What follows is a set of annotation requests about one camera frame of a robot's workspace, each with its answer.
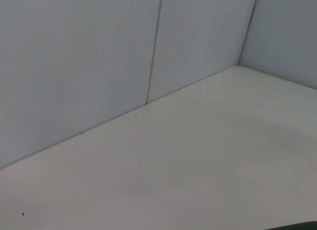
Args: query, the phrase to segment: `white surface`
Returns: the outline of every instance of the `white surface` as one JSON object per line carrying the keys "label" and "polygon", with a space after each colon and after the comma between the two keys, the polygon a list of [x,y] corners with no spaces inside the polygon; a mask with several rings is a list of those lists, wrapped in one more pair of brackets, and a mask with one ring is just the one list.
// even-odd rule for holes
{"label": "white surface", "polygon": [[238,63],[254,0],[162,0],[149,101]]}
{"label": "white surface", "polygon": [[258,0],[241,65],[317,89],[316,14],[317,0]]}
{"label": "white surface", "polygon": [[159,0],[0,0],[0,167],[146,102]]}
{"label": "white surface", "polygon": [[263,230],[316,220],[316,105],[316,90],[222,71],[0,170],[1,229]]}

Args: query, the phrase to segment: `wall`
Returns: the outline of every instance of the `wall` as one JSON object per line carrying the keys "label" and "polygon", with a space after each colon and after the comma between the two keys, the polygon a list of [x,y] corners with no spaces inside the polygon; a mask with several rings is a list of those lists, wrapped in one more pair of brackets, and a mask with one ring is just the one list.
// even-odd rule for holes
{"label": "wall", "polygon": [[0,0],[0,167],[145,104],[159,0]]}
{"label": "wall", "polygon": [[255,0],[162,0],[148,101],[238,63]]}
{"label": "wall", "polygon": [[317,89],[317,0],[257,0],[240,64]]}

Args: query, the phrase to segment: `gray wall panel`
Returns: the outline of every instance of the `gray wall panel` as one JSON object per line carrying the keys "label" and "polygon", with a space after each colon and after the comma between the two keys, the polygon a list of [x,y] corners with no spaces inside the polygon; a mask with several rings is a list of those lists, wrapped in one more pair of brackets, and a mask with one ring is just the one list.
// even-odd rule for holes
{"label": "gray wall panel", "polygon": [[317,89],[317,0],[258,0],[242,66]]}
{"label": "gray wall panel", "polygon": [[159,0],[0,0],[0,167],[146,102]]}
{"label": "gray wall panel", "polygon": [[149,101],[237,64],[254,0],[162,0]]}

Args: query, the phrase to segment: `white desk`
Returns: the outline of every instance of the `white desk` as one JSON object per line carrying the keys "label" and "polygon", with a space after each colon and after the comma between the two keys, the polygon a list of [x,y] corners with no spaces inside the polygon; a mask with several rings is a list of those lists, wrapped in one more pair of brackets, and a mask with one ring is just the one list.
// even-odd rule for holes
{"label": "white desk", "polygon": [[317,91],[242,67],[0,170],[2,230],[262,230],[312,220]]}

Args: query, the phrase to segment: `light blue wall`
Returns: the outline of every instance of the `light blue wall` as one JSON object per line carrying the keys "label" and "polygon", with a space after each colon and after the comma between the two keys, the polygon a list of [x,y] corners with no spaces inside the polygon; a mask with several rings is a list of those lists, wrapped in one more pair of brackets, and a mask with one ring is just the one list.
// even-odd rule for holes
{"label": "light blue wall", "polygon": [[258,0],[240,64],[317,89],[317,0]]}
{"label": "light blue wall", "polygon": [[0,167],[145,104],[159,0],[0,0]]}
{"label": "light blue wall", "polygon": [[255,0],[162,0],[149,101],[238,63]]}

